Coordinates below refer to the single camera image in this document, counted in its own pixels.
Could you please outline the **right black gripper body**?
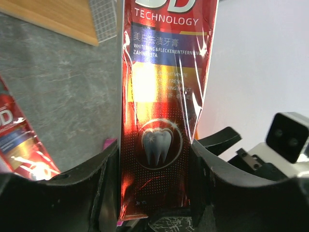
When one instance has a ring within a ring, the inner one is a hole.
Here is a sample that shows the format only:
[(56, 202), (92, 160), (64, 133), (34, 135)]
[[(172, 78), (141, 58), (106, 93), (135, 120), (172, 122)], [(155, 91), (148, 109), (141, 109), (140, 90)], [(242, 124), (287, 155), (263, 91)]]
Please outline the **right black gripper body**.
[(270, 162), (264, 162), (256, 154), (250, 155), (243, 148), (236, 151), (236, 155), (228, 163), (255, 176), (271, 181), (281, 181), (287, 176)]

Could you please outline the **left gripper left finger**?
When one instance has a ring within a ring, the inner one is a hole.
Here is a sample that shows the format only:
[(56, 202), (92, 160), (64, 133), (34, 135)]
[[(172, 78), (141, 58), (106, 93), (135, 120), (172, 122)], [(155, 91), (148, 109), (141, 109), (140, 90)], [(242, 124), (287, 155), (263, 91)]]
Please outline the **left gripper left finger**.
[(119, 216), (117, 142), (48, 181), (0, 176), (3, 232), (113, 232)]

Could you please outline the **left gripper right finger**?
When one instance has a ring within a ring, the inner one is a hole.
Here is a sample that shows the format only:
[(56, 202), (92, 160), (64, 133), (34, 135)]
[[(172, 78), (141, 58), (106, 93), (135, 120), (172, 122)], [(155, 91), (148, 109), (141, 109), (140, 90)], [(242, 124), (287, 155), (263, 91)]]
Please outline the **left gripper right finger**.
[(189, 199), (200, 232), (306, 232), (309, 181), (270, 181), (225, 162), (194, 141), (189, 152)]

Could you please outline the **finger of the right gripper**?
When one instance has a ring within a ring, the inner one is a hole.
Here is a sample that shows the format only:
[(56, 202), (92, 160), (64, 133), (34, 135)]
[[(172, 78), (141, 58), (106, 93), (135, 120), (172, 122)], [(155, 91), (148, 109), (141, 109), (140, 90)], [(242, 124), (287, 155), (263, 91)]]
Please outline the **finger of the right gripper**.
[(241, 135), (232, 127), (226, 127), (215, 134), (199, 139), (198, 141), (216, 156), (227, 151), (242, 139)]

